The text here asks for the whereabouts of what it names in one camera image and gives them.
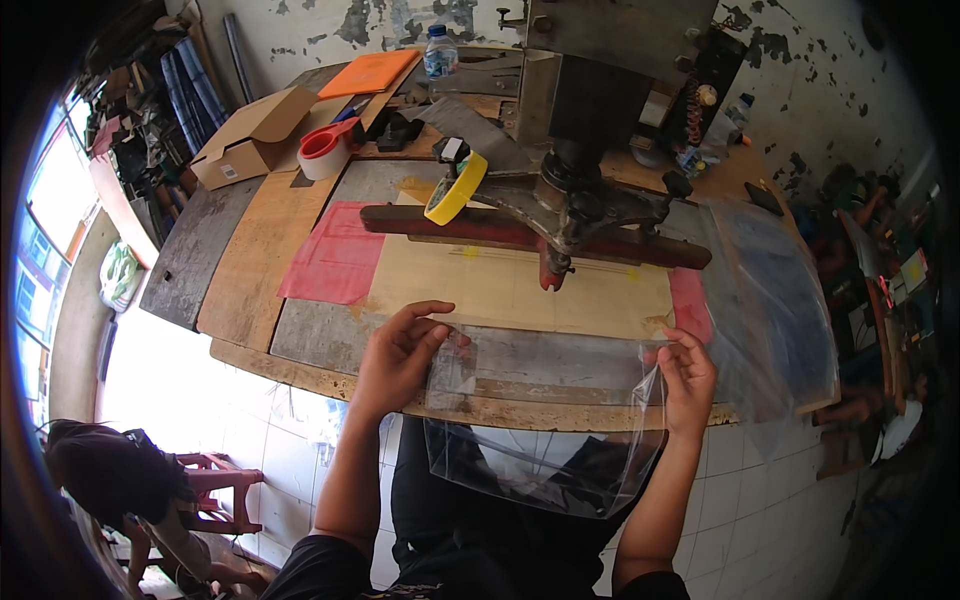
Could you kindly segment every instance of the clear plastic bag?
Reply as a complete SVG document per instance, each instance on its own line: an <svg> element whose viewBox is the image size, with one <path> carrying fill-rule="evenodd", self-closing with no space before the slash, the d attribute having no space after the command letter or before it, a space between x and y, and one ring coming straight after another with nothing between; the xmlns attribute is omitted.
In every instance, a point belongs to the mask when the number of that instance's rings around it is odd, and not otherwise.
<svg viewBox="0 0 960 600"><path fill-rule="evenodd" d="M773 459L797 409L833 398L836 345L806 246L766 210L708 203L713 259L702 271L717 366L715 401L729 402L764 461Z"/></svg>
<svg viewBox="0 0 960 600"><path fill-rule="evenodd" d="M456 344L459 334L441 347L428 377L426 402L430 408L455 408L476 387L478 373L483 374L503 359L499 355L501 346L491 338L509 333L476 327L469 328L467 334L471 338L487 337L479 344L474 340L469 352ZM601 372L591 381L612 386L596 388L604 390L605 396L597 396L601 402L630 407L632 430L609 434L522 431L424 420L431 472L480 492L591 518L612 516L636 497L665 437L665 388L656 360L656 350L665 342L575 337L583 339L581 348L621 352L611 357L618 373ZM540 338L539 352L549 353L550 344L549 338ZM632 350L624 355L625 348ZM597 358L595 352L587 355ZM577 371L590 369L591 364L597 371L597 365L603 362L571 364L570 380L584 383ZM623 373L634 374L632 386L622 384Z"/></svg>

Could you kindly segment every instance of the white tiled floor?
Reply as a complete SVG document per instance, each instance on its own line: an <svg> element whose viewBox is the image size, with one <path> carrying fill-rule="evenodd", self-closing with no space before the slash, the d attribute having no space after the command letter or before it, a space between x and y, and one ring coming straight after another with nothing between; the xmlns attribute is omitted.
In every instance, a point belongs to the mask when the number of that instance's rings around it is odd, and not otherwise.
<svg viewBox="0 0 960 600"><path fill-rule="evenodd" d="M310 530L326 475L329 453L313 437L309 410L322 401L213 360L208 337L134 306L119 318L98 420L143 427L166 451L225 451L241 467L263 469L266 480L251 488L247 506L264 529L238 543L281 566ZM397 575L389 492L399 425L380 440L382 515L371 579L382 587ZM674 557L693 600L827 596L847 552L839 532L858 473L816 482L818 442L819 430L798 425L776 460L763 464L743 427L708 429ZM598 592L610 593L618 539L601 555Z"/></svg>

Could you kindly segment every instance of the workbench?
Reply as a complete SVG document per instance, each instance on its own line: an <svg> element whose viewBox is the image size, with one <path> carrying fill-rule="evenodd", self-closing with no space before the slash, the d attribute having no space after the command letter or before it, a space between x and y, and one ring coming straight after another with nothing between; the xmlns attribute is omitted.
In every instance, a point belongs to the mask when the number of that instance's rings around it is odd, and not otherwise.
<svg viewBox="0 0 960 600"><path fill-rule="evenodd" d="M341 68L343 65L313 69L291 84L318 91ZM390 102L400 83L374 96L361 116L366 127ZM465 94L461 100L491 117L502 109L512 109L516 101L483 94ZM367 340L387 317L364 310L362 301L347 306L278 298L277 288L297 249L332 204L395 202L397 185L404 178L438 180L445 167L433 160L430 147L440 138L439 132L426 125L420 137L399 153L380 154L368 142L339 179L310 184L298 179L296 172L287 172L212 192L201 186L163 246L140 307L210 335L210 354L217 360L310 392L349 400ZM664 192L660 177L668 166L648 169L627 152L611 151L601 169L605 177L621 183ZM702 199L748 202L744 181L760 185L762 180L783 208L786 228L800 239L783 196L760 157L744 146L731 148L728 159L694 180L688 202L672 203L663 226L683 230L684 219L695 222L691 214ZM698 243L695 234L682 233ZM539 431L635 428L635 409L611 400L617 394L611 394L609 388L622 389L622 382L613 381L616 361L623 356L636 359L636 342L610 338L584 350L571 340L578 337L572 334L488 327L466 327L466 333L478 346L507 348L502 363L478 371L475 392L456 410L432 409L421 395L405 413ZM575 377L569 365L578 364L573 354L578 351L592 352L606 368L601 373L584 373L594 379L592 384L571 387L566 382ZM833 401L835 398L815 398L797 412ZM647 411L645 422L662 423L658 413L662 406L650 406ZM709 424L734 421L730 405L714 404Z"/></svg>

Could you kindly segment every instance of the person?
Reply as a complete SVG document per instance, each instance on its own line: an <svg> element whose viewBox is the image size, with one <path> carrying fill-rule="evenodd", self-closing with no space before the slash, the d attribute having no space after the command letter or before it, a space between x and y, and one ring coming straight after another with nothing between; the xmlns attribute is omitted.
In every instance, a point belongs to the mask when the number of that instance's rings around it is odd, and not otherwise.
<svg viewBox="0 0 960 600"><path fill-rule="evenodd" d="M85 511L130 540L130 590L137 590L143 579L153 537L197 581L212 580L221 587L245 584L262 592L267 582L259 573L212 562L206 543L184 528L179 501L196 503L197 497L176 456L161 452L141 429L127 433L55 420L44 461L55 489L66 488Z"/></svg>
<svg viewBox="0 0 960 600"><path fill-rule="evenodd" d="M842 396L851 398L836 407L814 411L813 424L838 420L854 420L860 424L858 433L863 459L871 465L879 460L888 460L900 452L913 438L924 412L929 375L921 372L913 382L913 391L903 396L898 389L894 396L897 414L886 422L886 405L883 391L878 386L841 385Z"/></svg>
<svg viewBox="0 0 960 600"><path fill-rule="evenodd" d="M370 568L380 519L378 426L420 388L450 328L439 300L402 308L378 328L317 499L313 529L293 548L264 600L305 598L594 598L600 552L626 520L612 570L617 600L687 598L672 560L684 525L716 387L703 344L680 329L657 359L668 387L667 443L645 491L607 519L562 515L477 492L429 472L422 420L403 416L393 482L399 576L384 590ZM469 339L458 334L458 344Z"/></svg>

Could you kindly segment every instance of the black pants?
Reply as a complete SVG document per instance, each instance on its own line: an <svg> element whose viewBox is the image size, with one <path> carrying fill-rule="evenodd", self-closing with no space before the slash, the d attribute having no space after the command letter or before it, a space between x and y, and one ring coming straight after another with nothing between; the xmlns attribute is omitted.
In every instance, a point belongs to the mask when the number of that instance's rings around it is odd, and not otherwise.
<svg viewBox="0 0 960 600"><path fill-rule="evenodd" d="M394 558L401 572L430 553L470 543L482 544L504 562L536 556L556 572L574 569L591 586L600 578L599 554L636 505L642 488L606 519L563 515L477 492L431 474L423 420L401 418L391 495Z"/></svg>

